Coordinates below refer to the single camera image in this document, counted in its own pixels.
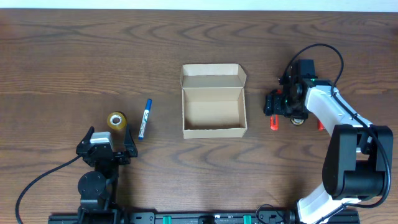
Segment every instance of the roll of tape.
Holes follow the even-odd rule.
[[[108,116],[108,126],[115,130],[120,130],[126,126],[126,118],[120,112],[113,112]]]

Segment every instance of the cable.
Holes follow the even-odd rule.
[[[280,216],[280,217],[282,218],[282,221],[275,222],[275,224],[279,224],[279,223],[282,223],[282,222],[285,223],[285,218],[275,209],[274,206],[272,206],[272,205],[270,205],[270,204],[260,205],[260,207],[257,208],[256,213],[255,213],[255,216],[256,216],[256,218],[259,220],[259,222],[261,222],[262,224],[270,224],[270,223],[266,223],[266,222],[262,221],[262,220],[259,218],[259,210],[260,210],[260,208],[262,208],[262,207],[264,207],[264,206],[270,206],[270,207],[276,212],[276,214],[278,214],[278,216]]]
[[[21,192],[21,194],[18,197],[17,203],[15,204],[15,216],[17,218],[18,224],[23,224],[22,220],[21,220],[21,216],[19,215],[19,205],[21,204],[21,200],[23,198],[23,196],[25,195],[25,193],[37,182],[39,181],[41,178],[45,177],[46,175],[51,174],[52,172],[55,172],[61,168],[66,167],[67,165],[71,164],[72,162],[75,162],[76,160],[78,160],[81,156],[76,156],[74,159],[72,159],[69,162],[66,162],[52,170],[49,170],[47,172],[45,172],[44,174],[38,176],[36,179],[34,179],[30,184],[28,184],[25,189]]]
[[[337,84],[337,81],[340,79],[341,74],[343,73],[343,69],[344,69],[344,60],[343,60],[343,56],[341,56],[340,52],[334,48],[331,45],[328,44],[313,44],[313,45],[309,45],[308,47],[305,47],[304,49],[302,49],[301,51],[299,51],[296,55],[294,55],[294,57],[290,60],[289,64],[286,66],[285,72],[282,76],[282,80],[287,76],[287,70],[290,68],[290,66],[292,65],[293,61],[304,51],[306,51],[307,49],[310,49],[312,47],[316,47],[316,46],[324,46],[324,47],[328,47],[332,50],[334,50],[336,52],[336,54],[339,56],[340,58],[340,71],[338,76],[336,77],[336,80],[333,82],[332,86],[330,87],[330,92],[332,93],[331,96],[336,100],[336,102],[345,110],[347,111],[347,113],[354,119],[356,120],[359,124],[361,124],[363,126],[363,128],[365,129],[365,131],[372,137],[372,139],[374,140],[374,142],[377,145],[377,148],[380,150],[381,156],[383,158],[384,161],[384,168],[386,170],[386,182],[387,182],[387,187],[386,190],[383,192],[382,197],[373,204],[370,205],[361,205],[361,204],[355,204],[355,203],[343,203],[340,207],[338,207],[336,210],[334,210],[333,212],[329,213],[327,216],[323,217],[321,220],[317,221],[316,224],[321,223],[322,221],[324,221],[327,218],[332,217],[333,215],[337,214],[338,212],[344,210],[347,206],[352,206],[352,207],[358,207],[358,208],[374,208],[377,206],[380,206],[388,197],[389,192],[390,192],[390,188],[391,188],[391,168],[389,165],[389,161],[387,158],[387,154],[386,151],[383,148],[383,145],[381,144],[381,142],[378,140],[378,138],[376,137],[375,133],[372,131],[372,129],[370,127],[367,126],[367,124],[365,124],[362,120],[360,120],[358,118],[358,114],[354,114],[350,109],[348,109],[341,101],[340,99],[337,97],[336,93],[334,92],[335,90],[335,86]]]

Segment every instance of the marker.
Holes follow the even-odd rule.
[[[151,105],[152,105],[152,100],[148,99],[147,100],[147,105],[145,106],[145,110],[144,110],[144,116],[142,117],[141,128],[139,129],[139,134],[138,134],[138,139],[139,140],[143,140],[144,139],[145,127],[147,126],[148,116],[149,116],[149,111],[150,111],[150,106]]]

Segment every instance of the wooden table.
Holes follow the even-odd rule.
[[[0,223],[16,222],[22,189],[75,157],[90,126],[110,131],[111,112],[126,114],[136,140],[148,98],[146,139],[136,140],[139,157],[121,168],[121,205],[160,212],[291,206],[321,183],[330,137],[313,115],[300,127],[280,119],[271,131],[262,108],[293,54],[317,42],[343,54],[338,88],[351,106],[398,133],[398,14],[13,9],[0,11],[0,25]],[[315,59],[319,77],[338,73],[329,49],[302,58]],[[243,138],[183,139],[185,63],[243,66]],[[386,203],[360,210],[362,223],[398,219],[397,166]],[[77,182],[89,170],[79,160],[35,184],[21,204],[25,223],[76,212]]]

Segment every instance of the black cable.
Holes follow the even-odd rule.
[[[259,210],[260,210],[260,208],[262,208],[262,207],[264,207],[264,206],[270,206],[270,207],[276,212],[276,214],[278,214],[278,216],[280,216],[280,217],[282,218],[282,221],[275,222],[275,224],[279,224],[279,223],[282,223],[282,222],[285,223],[285,218],[283,217],[283,215],[281,215],[281,214],[274,208],[274,206],[272,206],[272,205],[270,205],[270,204],[260,205],[260,207],[257,208],[256,213],[255,213],[255,216],[256,216],[256,218],[259,220],[259,222],[261,222],[262,224],[269,224],[269,223],[266,223],[266,222],[262,221],[262,220],[259,218]]]
[[[66,162],[52,170],[49,170],[47,172],[45,172],[44,174],[38,176],[36,179],[34,179],[30,184],[28,184],[28,186],[25,187],[25,189],[21,192],[21,194],[18,197],[17,203],[15,204],[15,216],[17,218],[18,224],[23,224],[22,220],[21,220],[21,216],[19,215],[19,205],[21,204],[21,200],[23,198],[23,196],[25,195],[25,193],[37,182],[39,181],[41,178],[45,177],[46,175],[51,174],[54,171],[57,171],[61,168],[66,167],[67,165],[71,164],[72,162],[75,162],[76,160],[78,160],[81,156],[76,156],[74,159],[72,159],[69,162]]]
[[[340,207],[338,207],[336,210],[334,210],[333,212],[329,213],[327,216],[323,217],[321,220],[317,221],[318,223],[321,223],[322,221],[324,221],[327,218],[332,217],[333,215],[337,214],[338,212],[344,210],[347,206],[352,206],[352,207],[358,207],[358,208],[374,208],[377,206],[380,206],[388,197],[389,192],[390,192],[390,188],[391,188],[391,168],[389,165],[389,161],[387,158],[387,154],[386,151],[383,148],[383,145],[380,143],[380,141],[378,140],[378,138],[376,137],[375,133],[372,131],[371,128],[368,127],[367,124],[365,124],[362,120],[360,120],[358,118],[358,114],[357,113],[353,113],[350,109],[348,109],[344,103],[342,103],[340,101],[340,99],[337,97],[336,93],[334,92],[335,90],[335,86],[337,84],[337,81],[340,79],[341,74],[343,73],[343,69],[344,69],[344,60],[343,60],[343,56],[341,56],[340,52],[334,48],[331,45],[328,44],[313,44],[313,45],[309,45],[308,47],[305,47],[304,49],[302,49],[301,51],[299,51],[296,55],[294,55],[294,57],[290,60],[289,64],[286,66],[285,72],[283,74],[282,79],[284,79],[287,76],[287,70],[290,68],[290,66],[292,65],[293,61],[304,51],[306,51],[307,49],[310,49],[312,47],[316,47],[316,46],[324,46],[324,47],[328,47],[332,50],[334,50],[336,52],[336,54],[339,56],[340,58],[340,71],[339,74],[336,78],[336,80],[333,82],[331,88],[330,88],[330,93],[331,96],[337,101],[337,103],[345,110],[347,111],[347,113],[352,117],[352,119],[354,119],[355,121],[357,121],[359,124],[361,124],[363,126],[363,128],[365,129],[365,131],[372,137],[372,139],[374,140],[374,142],[377,145],[377,148],[380,150],[381,156],[383,158],[384,161],[384,168],[386,169],[386,182],[387,182],[387,187],[386,190],[383,192],[382,197],[380,198],[380,200],[378,200],[376,203],[370,204],[370,205],[361,205],[361,204],[355,204],[355,203],[344,203],[342,204]]]

